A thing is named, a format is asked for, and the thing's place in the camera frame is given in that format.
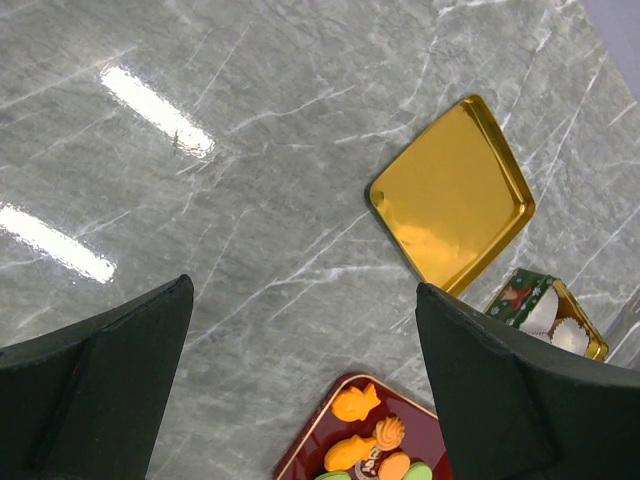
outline orange toy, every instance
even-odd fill
[[[367,385],[364,392],[356,387],[343,390],[331,404],[331,411],[343,422],[364,420],[369,412],[380,405],[373,383]]]
[[[383,452],[398,448],[404,438],[404,425],[398,417],[388,417],[376,423],[373,432],[376,446]]]
[[[406,453],[394,453],[380,465],[378,478],[380,480],[402,480],[410,466],[411,460]]]
[[[358,435],[342,440],[329,449],[324,456],[324,468],[328,472],[349,470],[358,460],[368,460],[375,438],[362,439]]]

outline marble surface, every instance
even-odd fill
[[[640,283],[640,112],[575,1],[0,0],[0,38],[0,343],[196,285],[149,478],[269,478],[348,370],[431,404],[363,189],[469,93],[538,209],[462,298],[530,267],[606,332]]]

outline dark red tray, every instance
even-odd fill
[[[330,405],[341,390],[355,386],[363,389],[372,382],[376,386],[380,405],[369,412],[366,420],[345,423],[331,413]],[[340,440],[360,435],[370,437],[375,425],[385,417],[397,416],[405,425],[405,438],[402,451],[411,458],[411,462],[424,462],[433,470],[434,480],[452,480],[449,459],[440,432],[438,417],[419,406],[412,400],[392,390],[379,380],[362,374],[349,373],[340,377],[331,387],[322,403],[311,416],[304,429],[280,460],[273,472],[275,480],[313,480],[325,473],[324,455],[329,448]],[[393,452],[383,452],[374,459],[374,468],[378,467],[384,456]],[[365,467],[365,462],[349,470],[351,478],[375,480],[377,475]]]

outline empty gold tray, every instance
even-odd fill
[[[426,282],[458,295],[535,204],[484,100],[453,107],[371,184],[373,208]]]

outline green round toy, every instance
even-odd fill
[[[351,475],[347,472],[329,472],[316,477],[316,480],[351,480]]]
[[[404,476],[403,480],[432,480],[433,472],[431,469],[422,462],[416,462],[411,465],[409,471]]]

